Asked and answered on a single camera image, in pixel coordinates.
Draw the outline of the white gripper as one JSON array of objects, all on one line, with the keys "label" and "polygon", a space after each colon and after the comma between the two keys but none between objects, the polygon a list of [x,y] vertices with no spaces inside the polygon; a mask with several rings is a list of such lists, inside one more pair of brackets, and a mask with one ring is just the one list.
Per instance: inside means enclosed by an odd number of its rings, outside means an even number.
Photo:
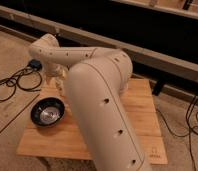
[{"label": "white gripper", "polygon": [[47,64],[45,66],[46,81],[49,82],[52,78],[55,80],[56,88],[61,96],[65,96],[63,80],[67,76],[68,68],[60,64]]}]

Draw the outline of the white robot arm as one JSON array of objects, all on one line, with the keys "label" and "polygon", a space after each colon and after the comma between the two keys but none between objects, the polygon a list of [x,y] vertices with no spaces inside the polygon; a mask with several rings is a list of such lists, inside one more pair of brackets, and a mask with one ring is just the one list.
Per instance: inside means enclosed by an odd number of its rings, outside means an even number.
[{"label": "white robot arm", "polygon": [[124,51],[61,47],[46,34],[28,52],[51,77],[68,68],[65,96],[97,171],[152,171],[120,100],[133,69]]}]

